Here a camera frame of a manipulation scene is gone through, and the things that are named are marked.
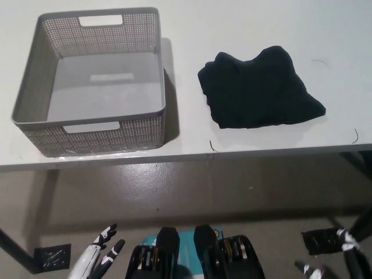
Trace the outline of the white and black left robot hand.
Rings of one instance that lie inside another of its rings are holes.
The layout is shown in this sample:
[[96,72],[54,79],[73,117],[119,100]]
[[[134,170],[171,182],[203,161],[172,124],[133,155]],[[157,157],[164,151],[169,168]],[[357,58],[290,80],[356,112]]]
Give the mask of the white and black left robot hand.
[[104,229],[75,262],[68,278],[96,278],[101,279],[112,266],[113,262],[123,249],[124,239],[119,239],[111,250],[100,260],[101,252],[107,247],[106,243],[117,233],[117,224],[114,223]]

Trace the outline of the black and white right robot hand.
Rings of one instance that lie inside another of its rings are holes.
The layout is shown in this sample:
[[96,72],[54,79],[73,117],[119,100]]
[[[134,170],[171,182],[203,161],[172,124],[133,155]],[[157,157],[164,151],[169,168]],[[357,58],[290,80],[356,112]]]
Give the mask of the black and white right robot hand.
[[[361,253],[360,245],[352,234],[346,229],[340,229],[337,231],[337,236],[341,241],[341,249],[350,278],[371,278],[369,263],[363,263],[364,254]],[[338,278],[330,269],[317,269],[300,260],[295,261],[294,265],[306,278]]]

